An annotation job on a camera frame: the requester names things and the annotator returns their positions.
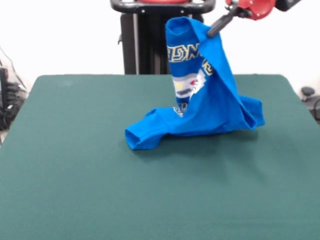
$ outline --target black equipment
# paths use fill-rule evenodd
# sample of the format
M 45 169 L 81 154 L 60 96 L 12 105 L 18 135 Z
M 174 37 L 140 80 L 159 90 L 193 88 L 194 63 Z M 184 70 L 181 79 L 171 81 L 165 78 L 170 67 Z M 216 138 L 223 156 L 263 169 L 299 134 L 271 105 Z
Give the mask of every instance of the black equipment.
M 216 0 L 110 0 L 121 12 L 121 38 L 125 74 L 169 74 L 165 24 L 173 17 L 189 16 L 203 22 L 201 14 L 215 8 Z

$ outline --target green felt surface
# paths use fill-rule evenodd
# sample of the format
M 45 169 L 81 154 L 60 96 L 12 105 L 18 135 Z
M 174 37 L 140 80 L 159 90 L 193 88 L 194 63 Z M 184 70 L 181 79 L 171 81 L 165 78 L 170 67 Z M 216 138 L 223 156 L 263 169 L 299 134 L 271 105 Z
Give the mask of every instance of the green felt surface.
M 0 149 L 0 240 L 318 240 L 320 132 L 288 81 L 236 76 L 256 131 L 131 151 L 169 76 L 40 77 Z

